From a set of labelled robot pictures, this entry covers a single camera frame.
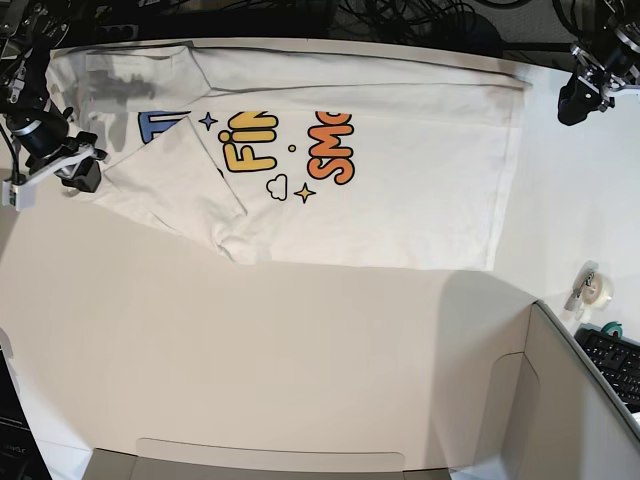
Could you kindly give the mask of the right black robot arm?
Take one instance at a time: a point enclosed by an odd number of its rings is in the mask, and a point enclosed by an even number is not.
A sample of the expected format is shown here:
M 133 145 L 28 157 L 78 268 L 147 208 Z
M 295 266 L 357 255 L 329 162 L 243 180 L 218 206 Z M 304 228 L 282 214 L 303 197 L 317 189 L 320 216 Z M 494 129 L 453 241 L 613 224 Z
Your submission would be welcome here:
M 1 137 L 11 155 L 2 185 L 7 205 L 26 203 L 51 175 L 82 193 L 96 192 L 101 183 L 100 163 L 107 153 L 96 147 L 95 134 L 69 133 L 73 109 L 58 109 L 46 79 L 51 51 L 64 40 L 78 9 L 75 1 L 1 3 L 1 49 L 16 49 L 13 59 L 1 62 Z

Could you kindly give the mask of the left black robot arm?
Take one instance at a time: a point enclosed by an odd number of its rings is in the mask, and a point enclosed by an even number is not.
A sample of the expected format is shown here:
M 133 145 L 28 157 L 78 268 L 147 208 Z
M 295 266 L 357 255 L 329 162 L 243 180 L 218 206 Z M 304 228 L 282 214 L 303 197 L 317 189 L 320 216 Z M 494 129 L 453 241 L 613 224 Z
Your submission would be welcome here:
M 596 30 L 575 34 L 574 68 L 558 97 L 557 118 L 566 126 L 614 108 L 621 96 L 639 95 L 639 3 L 606 1 Z

